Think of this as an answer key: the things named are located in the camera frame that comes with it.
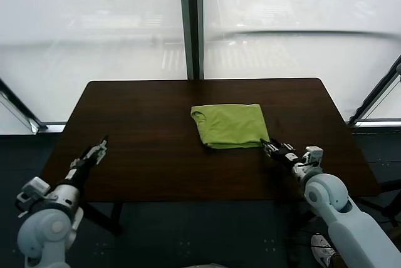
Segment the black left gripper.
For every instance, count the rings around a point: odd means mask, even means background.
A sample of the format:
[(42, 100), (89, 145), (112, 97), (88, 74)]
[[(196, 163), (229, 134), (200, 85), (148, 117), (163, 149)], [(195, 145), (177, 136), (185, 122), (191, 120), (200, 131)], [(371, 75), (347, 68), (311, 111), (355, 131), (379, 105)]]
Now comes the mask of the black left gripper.
[(97, 145), (89, 146), (82, 154), (85, 156), (84, 158), (77, 158), (71, 163), (64, 183), (74, 187), (84, 187), (89, 177), (90, 170), (97, 163), (100, 163), (106, 155), (107, 144), (108, 135), (104, 136)]

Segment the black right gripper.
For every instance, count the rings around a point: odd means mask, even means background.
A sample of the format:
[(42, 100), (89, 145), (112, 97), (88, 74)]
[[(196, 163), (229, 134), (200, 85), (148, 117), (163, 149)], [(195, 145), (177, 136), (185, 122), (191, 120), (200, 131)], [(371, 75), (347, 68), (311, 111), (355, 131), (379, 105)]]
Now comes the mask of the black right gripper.
[(298, 162), (298, 156), (293, 153), (294, 147), (289, 143), (280, 143), (275, 139), (267, 141), (260, 139), (261, 146), (267, 155), (273, 154), (273, 160), (282, 165), (294, 165)]

